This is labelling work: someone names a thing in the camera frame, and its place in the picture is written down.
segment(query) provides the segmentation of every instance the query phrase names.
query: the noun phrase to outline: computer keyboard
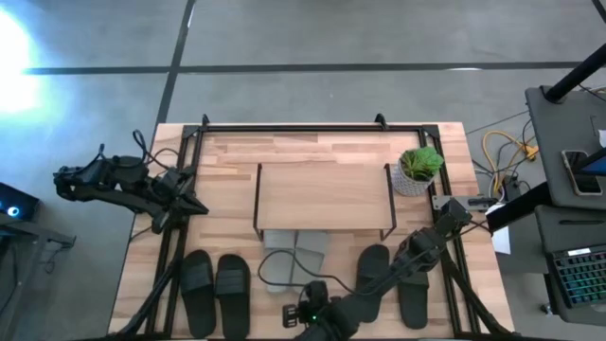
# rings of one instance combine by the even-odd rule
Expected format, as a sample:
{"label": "computer keyboard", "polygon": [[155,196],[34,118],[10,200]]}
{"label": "computer keyboard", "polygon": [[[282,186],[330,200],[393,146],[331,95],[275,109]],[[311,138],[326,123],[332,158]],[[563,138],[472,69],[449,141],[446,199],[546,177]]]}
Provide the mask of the computer keyboard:
{"label": "computer keyboard", "polygon": [[551,254],[568,308],[606,303],[606,245]]}

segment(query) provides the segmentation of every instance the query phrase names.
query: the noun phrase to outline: wooden table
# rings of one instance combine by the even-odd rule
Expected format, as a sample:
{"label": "wooden table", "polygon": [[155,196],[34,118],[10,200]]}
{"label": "wooden table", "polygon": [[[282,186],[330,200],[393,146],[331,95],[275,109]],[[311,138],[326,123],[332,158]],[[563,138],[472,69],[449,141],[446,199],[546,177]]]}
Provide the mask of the wooden table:
{"label": "wooden table", "polygon": [[[463,125],[458,122],[438,123],[441,143],[450,176],[453,195],[476,195],[478,191]],[[161,148],[179,149],[183,124],[161,124],[153,143],[153,153]],[[186,253],[203,248],[213,260],[223,254],[241,255],[253,275],[251,288],[251,330],[249,338],[289,338],[302,327],[284,329],[281,307],[297,301],[297,294],[269,294],[257,278],[263,250],[255,234],[253,221],[254,195],[258,163],[263,165],[365,165],[381,168],[394,163],[404,150],[419,145],[414,133],[220,133],[204,135],[202,159],[198,168],[196,192],[210,209],[207,216],[192,217],[189,224]],[[158,158],[174,164],[176,156],[162,153]],[[151,165],[151,173],[159,172]],[[437,192],[441,186],[437,181]],[[384,242],[394,255],[398,244],[412,231],[432,225],[427,195],[395,196],[398,227]],[[483,220],[483,215],[476,215]],[[150,218],[140,215],[134,222],[133,233],[150,225]],[[503,289],[490,235],[475,229],[462,237],[473,289],[489,311],[506,328],[512,330],[508,302]],[[109,332],[118,331],[131,318],[150,292],[160,248],[161,236],[145,233],[128,249],[116,295],[116,305]],[[330,232],[328,254],[322,273],[333,274],[353,286],[357,259],[367,246],[380,242],[379,233],[367,230]],[[415,338],[452,336],[450,317],[444,293],[441,269],[429,273],[429,323],[422,330],[410,330],[401,322],[395,290],[383,297],[379,318],[372,324],[362,324],[356,338]],[[346,292],[334,281],[328,286],[332,296]],[[168,290],[160,302],[157,328],[162,328]],[[462,295],[457,290],[457,302],[463,329],[468,330],[467,314]],[[217,316],[220,314],[217,302]],[[185,308],[179,297],[173,326],[173,337],[191,337]],[[209,336],[223,338],[222,322]]]}

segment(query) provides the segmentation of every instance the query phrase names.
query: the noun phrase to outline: gray floor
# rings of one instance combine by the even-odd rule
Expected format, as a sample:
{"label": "gray floor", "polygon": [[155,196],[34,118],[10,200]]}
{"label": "gray floor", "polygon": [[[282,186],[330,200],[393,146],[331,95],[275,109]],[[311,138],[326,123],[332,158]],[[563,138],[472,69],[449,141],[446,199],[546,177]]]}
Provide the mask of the gray floor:
{"label": "gray floor", "polygon": [[[0,0],[0,40],[9,44],[0,56],[0,72],[7,72],[0,79],[0,181],[43,200],[47,228],[78,235],[52,275],[38,274],[15,339],[104,335],[133,214],[61,200],[51,173],[87,163],[102,142],[107,153],[138,153],[131,131],[152,138],[167,76],[24,77],[10,73],[11,64],[170,65],[185,6],[186,0]],[[182,64],[574,62],[603,44],[604,33],[589,0],[201,0]],[[567,71],[180,75],[167,121],[197,122],[204,113],[223,122],[369,121],[383,113],[392,121],[462,121],[471,131],[523,112],[528,86],[553,83]],[[585,84],[605,83],[599,72]],[[485,131],[518,135],[527,120],[521,115],[469,135],[473,158],[488,165],[480,147]],[[491,140],[490,152],[503,142]],[[506,150],[504,160],[513,152]],[[540,160],[518,172],[531,186],[543,181]],[[489,179],[478,174],[478,181],[487,192]],[[603,338],[603,328],[543,316],[540,278],[507,274],[504,282],[518,332]]]}

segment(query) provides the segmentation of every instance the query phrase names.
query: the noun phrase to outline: smartphone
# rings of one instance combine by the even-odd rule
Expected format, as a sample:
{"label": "smartphone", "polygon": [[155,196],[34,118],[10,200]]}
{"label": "smartphone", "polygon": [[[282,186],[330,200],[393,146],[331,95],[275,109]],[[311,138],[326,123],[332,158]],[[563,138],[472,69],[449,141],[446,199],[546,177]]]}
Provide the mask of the smartphone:
{"label": "smartphone", "polygon": [[583,151],[562,151],[561,157],[577,195],[602,195],[602,188],[594,175],[578,174],[572,170],[587,158]]}

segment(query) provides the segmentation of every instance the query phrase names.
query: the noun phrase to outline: slide sandal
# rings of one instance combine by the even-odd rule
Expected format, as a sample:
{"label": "slide sandal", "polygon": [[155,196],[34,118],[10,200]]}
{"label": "slide sandal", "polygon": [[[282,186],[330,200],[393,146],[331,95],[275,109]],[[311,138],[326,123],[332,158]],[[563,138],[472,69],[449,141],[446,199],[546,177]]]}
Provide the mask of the slide sandal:
{"label": "slide sandal", "polygon": [[221,305],[225,340],[244,340],[250,331],[250,269],[237,255],[223,255],[215,293]]}
{"label": "slide sandal", "polygon": [[[389,268],[389,249],[384,245],[374,244],[367,247],[358,259],[356,291],[362,290],[374,278],[384,274]],[[363,322],[370,323],[377,319],[381,309],[381,296],[360,296],[365,306],[360,310]]]}
{"label": "slide sandal", "polygon": [[403,278],[398,283],[398,302],[401,320],[410,329],[423,329],[427,326],[427,273],[417,272]]}
{"label": "slide sandal", "polygon": [[[306,269],[317,274],[322,270],[324,256],[329,244],[329,234],[325,231],[299,231],[296,236],[294,255],[305,266]],[[316,278],[296,263],[293,265],[293,276],[291,283],[307,284]],[[302,287],[294,287],[297,293],[301,293]]]}
{"label": "slide sandal", "polygon": [[[294,231],[267,230],[263,236],[263,257],[276,250],[288,250],[294,253]],[[273,283],[291,283],[293,275],[293,256],[285,253],[272,255],[263,264],[263,278]],[[283,293],[288,287],[267,285],[270,293]]]}
{"label": "slide sandal", "polygon": [[205,338],[217,325],[212,262],[206,251],[193,251],[183,259],[180,286],[189,331],[195,338]]}

